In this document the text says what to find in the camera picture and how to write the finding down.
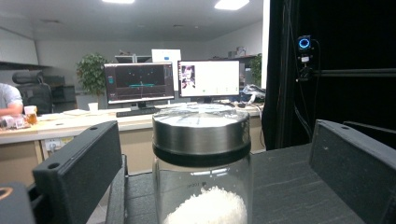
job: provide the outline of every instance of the black table surface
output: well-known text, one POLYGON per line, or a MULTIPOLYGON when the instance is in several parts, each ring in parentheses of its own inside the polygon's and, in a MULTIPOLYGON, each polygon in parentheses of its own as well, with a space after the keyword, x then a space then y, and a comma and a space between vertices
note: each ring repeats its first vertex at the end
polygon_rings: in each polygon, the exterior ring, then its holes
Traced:
MULTIPOLYGON (((252 154, 253 223, 364 223, 310 168, 311 145, 252 154)), ((155 224, 152 173, 130 175, 127 223, 155 224)))

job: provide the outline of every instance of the white powder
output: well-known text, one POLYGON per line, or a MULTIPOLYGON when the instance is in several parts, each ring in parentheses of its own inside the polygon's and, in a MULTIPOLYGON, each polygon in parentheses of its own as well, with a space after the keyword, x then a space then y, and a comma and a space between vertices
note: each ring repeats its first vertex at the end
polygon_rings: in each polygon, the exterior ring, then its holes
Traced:
POLYGON ((202 194, 192 195, 169 214, 163 224, 244 224, 248 223, 248 213, 239 195, 213 187, 202 194))

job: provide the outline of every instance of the cup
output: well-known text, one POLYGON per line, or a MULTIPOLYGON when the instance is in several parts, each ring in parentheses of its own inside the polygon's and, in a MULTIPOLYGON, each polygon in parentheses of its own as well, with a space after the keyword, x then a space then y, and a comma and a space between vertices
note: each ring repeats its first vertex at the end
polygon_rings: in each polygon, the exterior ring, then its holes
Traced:
POLYGON ((37 123, 37 106, 27 105, 24 107, 24 112, 26 116, 26 121, 30 124, 37 123))
POLYGON ((98 103, 89 103, 88 107, 90 108, 91 112, 96 112, 98 111, 98 103))

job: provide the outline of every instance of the potted plant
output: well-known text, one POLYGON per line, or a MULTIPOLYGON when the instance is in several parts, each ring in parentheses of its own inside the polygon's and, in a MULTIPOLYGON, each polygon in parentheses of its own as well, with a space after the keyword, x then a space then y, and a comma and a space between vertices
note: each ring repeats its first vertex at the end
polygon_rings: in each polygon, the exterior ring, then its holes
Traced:
POLYGON ((251 75, 253 76, 253 84, 262 86, 262 55, 259 53, 256 57, 250 60, 251 75))
POLYGON ((110 61, 99 53, 87 54, 77 63, 78 82, 86 92, 96 95, 97 102, 106 88, 105 63, 110 61))

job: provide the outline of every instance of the metal lid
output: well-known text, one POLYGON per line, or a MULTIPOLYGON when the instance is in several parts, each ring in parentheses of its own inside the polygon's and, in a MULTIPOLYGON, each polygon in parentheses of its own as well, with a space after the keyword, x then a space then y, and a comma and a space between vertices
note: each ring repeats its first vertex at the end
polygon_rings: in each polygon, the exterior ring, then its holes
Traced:
POLYGON ((248 112, 227 105, 163 109, 152 117, 154 153, 191 167, 237 161, 250 151, 248 120, 248 112))

